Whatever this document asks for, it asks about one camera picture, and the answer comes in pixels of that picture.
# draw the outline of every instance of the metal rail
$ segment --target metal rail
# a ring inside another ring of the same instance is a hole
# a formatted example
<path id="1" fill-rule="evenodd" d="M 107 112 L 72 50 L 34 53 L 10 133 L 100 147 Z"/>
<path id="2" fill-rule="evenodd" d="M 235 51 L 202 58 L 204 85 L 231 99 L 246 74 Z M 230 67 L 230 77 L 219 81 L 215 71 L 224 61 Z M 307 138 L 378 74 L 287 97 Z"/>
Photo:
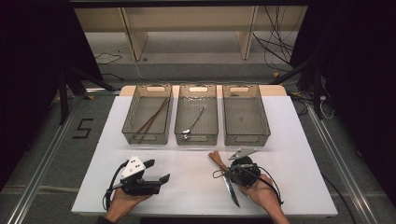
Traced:
<path id="1" fill-rule="evenodd" d="M 361 217 L 363 223 L 366 224 L 375 224 L 379 223 L 377 218 L 375 217 L 374 211 L 368 203 L 366 197 L 364 196 L 361 188 L 357 184 L 355 178 L 353 177 L 351 171 L 349 170 L 347 163 L 343 159 L 341 153 L 339 152 L 337 145 L 332 140 L 332 137 L 327 130 L 323 120 L 319 120 L 315 115 L 315 112 L 308 105 L 309 116 L 317 128 L 317 131 L 320 135 L 321 140 L 323 141 L 327 151 L 329 152 L 330 157 L 332 158 L 332 162 L 343 181 L 347 192 L 355 204 L 356 209 Z"/>
<path id="2" fill-rule="evenodd" d="M 26 187 L 26 190 L 18 200 L 17 204 L 13 208 L 12 213 L 7 221 L 8 224 L 16 224 L 23 222 L 23 219 L 25 218 L 30 208 L 30 205 L 33 202 L 33 199 L 35 198 L 35 195 L 37 194 L 37 191 L 42 181 L 44 180 L 44 177 L 46 176 L 46 173 L 50 168 L 50 165 L 52 164 L 52 161 L 55 158 L 56 153 L 58 152 L 58 149 L 62 141 L 64 140 L 65 133 L 68 130 L 71 123 L 70 121 L 73 119 L 75 111 L 78 108 L 81 101 L 82 101 L 82 96 L 76 97 L 75 100 L 73 100 L 73 104 L 70 108 L 71 110 L 70 116 L 66 119 L 63 125 L 59 126 L 58 131 L 56 132 L 51 143 L 49 144 L 46 154 L 44 155 L 43 159 L 38 165 L 35 174 L 33 175 L 31 181 L 29 182 L 28 186 Z"/>

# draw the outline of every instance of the hand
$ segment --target hand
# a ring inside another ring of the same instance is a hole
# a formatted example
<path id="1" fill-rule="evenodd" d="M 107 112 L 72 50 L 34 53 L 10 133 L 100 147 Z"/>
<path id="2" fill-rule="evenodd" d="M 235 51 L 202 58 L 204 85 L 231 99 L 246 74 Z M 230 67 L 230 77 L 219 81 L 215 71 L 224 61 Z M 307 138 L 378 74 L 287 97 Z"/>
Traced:
<path id="1" fill-rule="evenodd" d="M 268 183 L 273 184 L 272 179 L 270 179 L 267 175 L 262 174 L 260 177 Z M 254 203 L 265 209 L 274 223 L 289 223 L 280 207 L 275 193 L 268 185 L 258 180 L 250 187 L 238 186 L 238 188 Z"/>
<path id="2" fill-rule="evenodd" d="M 131 212 L 135 206 L 151 196 L 152 195 L 131 196 L 125 194 L 122 189 L 116 189 L 114 191 L 113 200 L 105 218 L 113 223 L 117 223 L 120 218 L 128 215 L 128 213 Z"/>

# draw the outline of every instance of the wrist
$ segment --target wrist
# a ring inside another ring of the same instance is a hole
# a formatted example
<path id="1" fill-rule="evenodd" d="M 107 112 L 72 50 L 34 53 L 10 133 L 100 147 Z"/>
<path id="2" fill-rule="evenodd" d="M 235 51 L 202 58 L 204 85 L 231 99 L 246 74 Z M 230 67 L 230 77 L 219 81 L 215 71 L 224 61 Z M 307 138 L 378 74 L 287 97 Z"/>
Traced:
<path id="1" fill-rule="evenodd" d="M 107 213 L 105 219 L 109 220 L 112 223 L 117 223 L 121 219 L 121 216 L 118 214 Z"/>
<path id="2" fill-rule="evenodd" d="M 275 224 L 290 224 L 280 206 L 265 210 Z"/>

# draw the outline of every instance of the floor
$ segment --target floor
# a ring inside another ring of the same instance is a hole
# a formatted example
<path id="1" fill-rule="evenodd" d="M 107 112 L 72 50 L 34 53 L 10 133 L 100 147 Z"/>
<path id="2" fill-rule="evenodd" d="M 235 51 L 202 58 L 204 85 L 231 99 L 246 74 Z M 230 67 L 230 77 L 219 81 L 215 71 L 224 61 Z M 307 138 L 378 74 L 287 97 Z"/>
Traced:
<path id="1" fill-rule="evenodd" d="M 293 44 L 296 35 L 290 34 L 288 44 Z M 257 36 L 268 38 L 269 34 L 257 33 Z M 116 87 L 162 81 L 269 83 L 275 79 L 274 75 L 282 75 L 282 70 L 290 69 L 278 58 L 265 52 L 256 40 L 252 41 L 249 59 L 242 60 L 236 36 L 228 32 L 149 33 L 142 59 L 136 63 L 132 61 L 123 34 L 87 34 L 87 38 L 105 82 Z M 272 50 L 282 54 L 276 46 Z M 298 78 L 293 77 L 282 84 L 287 92 L 298 91 L 295 87 Z M 72 112 L 71 119 L 65 125 L 59 125 L 59 100 L 55 98 L 49 105 L 47 118 L 31 149 L 26 151 L 0 193 L 0 223 L 11 220 L 14 208 L 21 203 L 21 210 L 24 211 L 20 218 L 22 223 L 95 222 L 95 216 L 83 217 L 70 210 L 118 92 L 97 90 L 97 86 L 87 81 L 84 85 L 89 90 L 84 97 L 69 92 Z M 333 113 L 332 106 L 324 103 L 322 110 L 328 118 L 316 120 L 312 105 L 301 97 L 307 99 L 310 93 L 304 92 L 292 99 L 318 167 L 336 187 L 326 182 L 339 215 L 331 218 L 291 217 L 291 223 L 353 223 L 352 218 L 356 219 L 356 223 L 396 223 L 395 207 L 375 181 L 364 159 L 359 156 L 336 111 Z M 78 127 L 91 129 L 86 138 L 83 136 L 87 132 Z M 54 137 L 59 137 L 59 141 L 52 141 Z M 32 186 L 35 186 L 34 194 L 27 197 L 30 200 L 22 201 L 24 193 Z M 337 190 L 345 198 L 346 204 Z M 180 219 L 127 217 L 121 223 L 177 221 Z M 192 220 L 181 221 L 192 223 Z M 254 219 L 222 220 L 224 223 L 242 221 L 257 223 Z M 193 223 L 198 222 L 215 223 L 219 220 L 195 219 Z"/>

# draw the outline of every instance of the metal spoon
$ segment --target metal spoon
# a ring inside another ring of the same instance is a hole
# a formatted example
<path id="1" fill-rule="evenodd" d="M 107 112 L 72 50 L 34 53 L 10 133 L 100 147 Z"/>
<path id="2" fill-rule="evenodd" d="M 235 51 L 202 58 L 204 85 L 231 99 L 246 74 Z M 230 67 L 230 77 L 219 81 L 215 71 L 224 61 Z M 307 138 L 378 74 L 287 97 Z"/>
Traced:
<path id="1" fill-rule="evenodd" d="M 192 123 L 192 125 L 190 126 L 190 128 L 187 129 L 187 130 L 184 130 L 184 131 L 182 132 L 183 134 L 190 134 L 190 133 L 191 133 L 191 128 L 195 125 L 195 123 L 197 122 L 198 118 L 200 118 L 201 115 L 204 113 L 204 110 L 205 110 L 205 106 L 202 107 L 201 111 L 199 112 L 198 116 L 195 118 L 195 120 L 194 120 L 194 122 Z"/>

